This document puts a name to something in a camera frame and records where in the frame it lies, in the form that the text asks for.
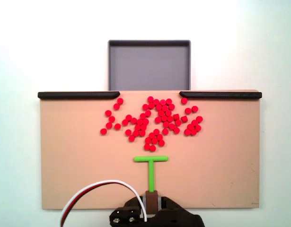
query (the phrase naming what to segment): green t-shaped pusher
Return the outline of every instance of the green t-shaped pusher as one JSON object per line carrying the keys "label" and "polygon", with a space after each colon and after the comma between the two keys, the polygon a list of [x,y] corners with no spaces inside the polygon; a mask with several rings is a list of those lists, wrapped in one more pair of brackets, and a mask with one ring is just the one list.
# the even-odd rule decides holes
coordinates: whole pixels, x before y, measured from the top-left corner
{"label": "green t-shaped pusher", "polygon": [[149,163],[149,192],[155,191],[154,180],[154,162],[165,162],[168,156],[138,156],[134,157],[135,162],[148,162]]}

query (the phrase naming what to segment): gray tray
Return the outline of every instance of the gray tray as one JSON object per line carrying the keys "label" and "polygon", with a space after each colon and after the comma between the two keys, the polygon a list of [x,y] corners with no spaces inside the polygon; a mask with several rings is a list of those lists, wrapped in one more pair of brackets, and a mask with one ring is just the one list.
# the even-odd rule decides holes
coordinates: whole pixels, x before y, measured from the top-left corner
{"label": "gray tray", "polygon": [[190,90],[189,40],[108,41],[108,89]]}

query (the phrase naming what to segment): light brown surface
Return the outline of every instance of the light brown surface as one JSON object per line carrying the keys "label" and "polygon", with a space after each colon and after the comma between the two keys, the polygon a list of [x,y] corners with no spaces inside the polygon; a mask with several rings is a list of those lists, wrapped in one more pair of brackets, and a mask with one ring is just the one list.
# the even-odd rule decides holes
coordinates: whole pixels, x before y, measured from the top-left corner
{"label": "light brown surface", "polygon": [[[125,181],[139,194],[148,190],[148,164],[134,163],[135,156],[167,155],[169,161],[155,164],[155,190],[184,208],[254,208],[259,206],[259,100],[189,100],[182,105],[178,91],[124,91],[124,104],[113,111],[116,122],[127,114],[138,117],[151,95],[171,98],[173,113],[204,118],[194,137],[181,132],[165,136],[166,145],[156,152],[143,150],[144,138],[130,143],[124,131],[99,131],[113,110],[115,100],[41,100],[42,207],[62,209],[88,184],[108,179]],[[155,128],[152,111],[147,135]],[[82,197],[75,209],[114,209],[133,194],[123,186],[107,185]]]}

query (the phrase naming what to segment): white backdrop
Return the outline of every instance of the white backdrop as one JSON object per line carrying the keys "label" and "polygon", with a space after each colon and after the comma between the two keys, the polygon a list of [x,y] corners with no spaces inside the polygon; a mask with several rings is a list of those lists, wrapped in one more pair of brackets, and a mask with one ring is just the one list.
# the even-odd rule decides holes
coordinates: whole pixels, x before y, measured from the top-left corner
{"label": "white backdrop", "polygon": [[[109,39],[190,39],[192,89],[257,89],[260,208],[192,210],[207,227],[291,227],[291,1],[0,0],[0,227],[57,226],[41,209],[38,91],[107,90]],[[67,227],[107,227],[111,210]]]}

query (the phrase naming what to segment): wire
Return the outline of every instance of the wire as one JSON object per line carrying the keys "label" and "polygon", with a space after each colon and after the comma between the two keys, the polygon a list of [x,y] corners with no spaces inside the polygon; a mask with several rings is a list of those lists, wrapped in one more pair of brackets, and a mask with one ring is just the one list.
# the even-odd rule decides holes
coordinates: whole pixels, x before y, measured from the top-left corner
{"label": "wire", "polygon": [[92,183],[88,186],[86,186],[85,188],[82,188],[80,191],[78,191],[69,201],[68,203],[65,205],[65,207],[63,208],[62,212],[61,212],[61,218],[60,218],[60,227],[63,227],[63,224],[66,220],[66,217],[68,216],[69,212],[71,211],[71,209],[73,208],[73,206],[76,204],[76,202],[78,202],[78,200],[85,195],[86,193],[90,192],[91,190],[100,187],[102,185],[107,185],[107,184],[111,184],[111,183],[117,183],[117,184],[121,184],[125,187],[127,187],[128,189],[130,189],[137,197],[142,211],[143,211],[143,216],[144,216],[144,221],[147,222],[147,215],[146,215],[146,211],[145,211],[145,207],[143,205],[143,202],[141,201],[140,196],[138,195],[138,193],[136,192],[136,190],[131,187],[130,185],[128,185],[127,183],[123,182],[123,181],[119,181],[119,180],[106,180],[106,181],[99,181],[96,183]]}

